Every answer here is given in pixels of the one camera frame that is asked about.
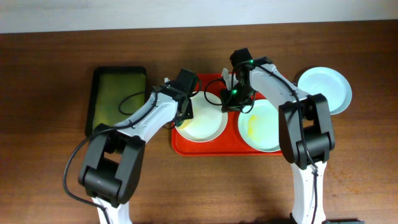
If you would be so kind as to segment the green yellow sponge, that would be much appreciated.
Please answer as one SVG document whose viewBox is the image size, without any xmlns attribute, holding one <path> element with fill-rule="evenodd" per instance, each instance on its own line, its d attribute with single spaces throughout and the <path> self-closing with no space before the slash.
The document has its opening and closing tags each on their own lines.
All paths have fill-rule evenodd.
<svg viewBox="0 0 398 224">
<path fill-rule="evenodd" d="M 186 126 L 188 126 L 189 125 L 189 120 L 181 120 L 181 121 L 179 121 L 175 126 L 178 128 L 178 129 L 184 129 Z"/>
</svg>

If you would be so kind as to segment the cream white plate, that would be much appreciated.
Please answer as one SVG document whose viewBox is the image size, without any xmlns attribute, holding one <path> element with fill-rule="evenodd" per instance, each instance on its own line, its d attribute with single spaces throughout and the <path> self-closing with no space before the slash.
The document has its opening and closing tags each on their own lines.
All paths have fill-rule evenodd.
<svg viewBox="0 0 398 224">
<path fill-rule="evenodd" d="M 228 114 L 221 111 L 221 100 L 216 95 L 200 91 L 191 97 L 193 118 L 188 119 L 189 125 L 184 129 L 178 129 L 177 132 L 184 139 L 192 142 L 208 142 L 216 139 L 226 128 L 228 123 Z"/>
</svg>

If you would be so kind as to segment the light blue plate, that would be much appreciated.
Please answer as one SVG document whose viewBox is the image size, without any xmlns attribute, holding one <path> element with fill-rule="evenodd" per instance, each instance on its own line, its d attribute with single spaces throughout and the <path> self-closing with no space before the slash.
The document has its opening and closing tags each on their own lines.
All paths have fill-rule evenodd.
<svg viewBox="0 0 398 224">
<path fill-rule="evenodd" d="M 348 80 L 338 71 L 328 67 L 313 67 L 303 72 L 298 87 L 311 95 L 321 93 L 326 97 L 330 114 L 339 114 L 348 108 L 352 89 Z"/>
</svg>

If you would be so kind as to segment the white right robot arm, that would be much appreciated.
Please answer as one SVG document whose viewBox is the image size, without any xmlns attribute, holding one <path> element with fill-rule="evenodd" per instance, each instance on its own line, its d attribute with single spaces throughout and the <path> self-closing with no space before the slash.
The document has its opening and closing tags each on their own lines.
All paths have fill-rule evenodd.
<svg viewBox="0 0 398 224">
<path fill-rule="evenodd" d="M 223 77 L 221 110 L 241 111 L 262 94 L 278 112 L 279 147 L 294 178 L 293 223 L 326 223 L 323 176 L 335 135 L 325 96 L 311 95 L 279 73 L 267 57 L 252 58 L 247 48 L 235 50 L 233 69 Z"/>
</svg>

